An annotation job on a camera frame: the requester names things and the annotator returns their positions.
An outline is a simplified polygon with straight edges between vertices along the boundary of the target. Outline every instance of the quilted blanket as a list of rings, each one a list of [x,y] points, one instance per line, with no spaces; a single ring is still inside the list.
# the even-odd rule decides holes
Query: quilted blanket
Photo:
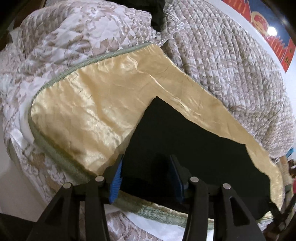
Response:
[[[172,9],[183,28],[163,51],[216,96],[271,157],[287,153],[295,118],[280,66],[238,23],[203,0]]]
[[[46,202],[67,174],[20,131],[20,105],[67,68],[97,55],[153,42],[216,96],[271,157],[284,155],[295,119],[280,67],[235,21],[203,0],[166,6],[161,33],[147,12],[104,0],[71,0],[29,15],[0,52],[0,99],[7,147]]]

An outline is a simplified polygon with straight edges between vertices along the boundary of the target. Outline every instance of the red poster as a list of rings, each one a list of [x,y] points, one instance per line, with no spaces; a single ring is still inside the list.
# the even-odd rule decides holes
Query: red poster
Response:
[[[295,52],[295,45],[271,9],[260,0],[222,1],[244,16],[261,33],[287,72]]]
[[[286,52],[284,54],[284,57],[281,61],[281,64],[284,67],[285,72],[287,72],[287,70],[290,66],[291,60],[294,56],[294,52],[295,52],[295,44],[293,43],[292,39],[290,39],[288,47],[287,47]]]

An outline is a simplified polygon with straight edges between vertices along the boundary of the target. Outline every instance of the gold satin fabric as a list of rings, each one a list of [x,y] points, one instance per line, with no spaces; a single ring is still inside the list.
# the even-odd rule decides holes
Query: gold satin fabric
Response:
[[[31,117],[56,146],[99,175],[124,153],[156,96],[200,127],[246,144],[254,165],[270,178],[271,199],[281,207],[283,180],[268,153],[218,99],[176,67],[156,45],[74,71],[39,93]]]

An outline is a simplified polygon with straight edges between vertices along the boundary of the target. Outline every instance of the black fabric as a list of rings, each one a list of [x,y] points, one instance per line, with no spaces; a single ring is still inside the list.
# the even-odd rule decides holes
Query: black fabric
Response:
[[[173,198],[168,179],[172,154],[207,184],[229,183],[256,220],[269,211],[270,180],[254,166],[245,145],[206,131],[158,97],[145,110],[126,149],[121,190],[188,213],[189,206]]]
[[[0,14],[0,38],[2,38],[9,25],[28,2],[29,0],[5,1],[5,7],[3,7],[3,11]]]
[[[163,24],[165,0],[110,0],[111,2],[151,13],[151,26],[158,32]]]

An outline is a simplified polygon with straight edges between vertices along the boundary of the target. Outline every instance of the green cord edging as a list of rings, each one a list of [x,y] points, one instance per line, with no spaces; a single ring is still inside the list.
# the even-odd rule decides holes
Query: green cord edging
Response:
[[[47,153],[53,160],[56,161],[56,163],[62,167],[67,173],[69,173],[70,176],[72,176],[78,183],[86,183],[90,180],[91,176],[94,174],[88,172],[82,165],[77,163],[73,158],[71,158],[67,153],[59,149],[57,146],[54,146],[54,143],[52,143],[50,140],[46,138],[38,130],[38,128],[35,126],[35,123],[32,120],[31,117],[31,109],[34,100],[36,97],[39,95],[39,93],[44,90],[47,87],[52,86],[53,84],[59,82],[60,80],[63,80],[66,76],[69,74],[73,73],[77,69],[83,68],[89,64],[93,64],[108,58],[116,57],[122,54],[130,53],[132,51],[139,50],[141,48],[144,48],[151,43],[143,43],[135,47],[131,47],[128,49],[122,49],[118,50],[112,53],[106,53],[100,56],[97,56],[95,58],[90,58],[86,61],[83,61],[71,68],[69,68],[67,71],[59,74],[52,80],[50,80],[48,83],[44,84],[34,95],[30,106],[29,106],[29,112],[28,112],[28,122],[29,126],[31,129],[31,132],[34,136],[34,142],[45,152]],[[142,217],[152,219],[161,223],[166,223],[166,224],[173,224],[173,225],[178,225],[181,227],[185,227],[187,218],[185,217],[180,217],[176,215],[172,215],[169,213],[166,213],[164,211],[154,209],[148,205],[145,205],[144,203],[139,203],[135,202],[133,200],[130,200],[124,193],[120,192],[119,197],[116,199],[115,206],[123,209],[130,211],[132,213],[138,214]]]

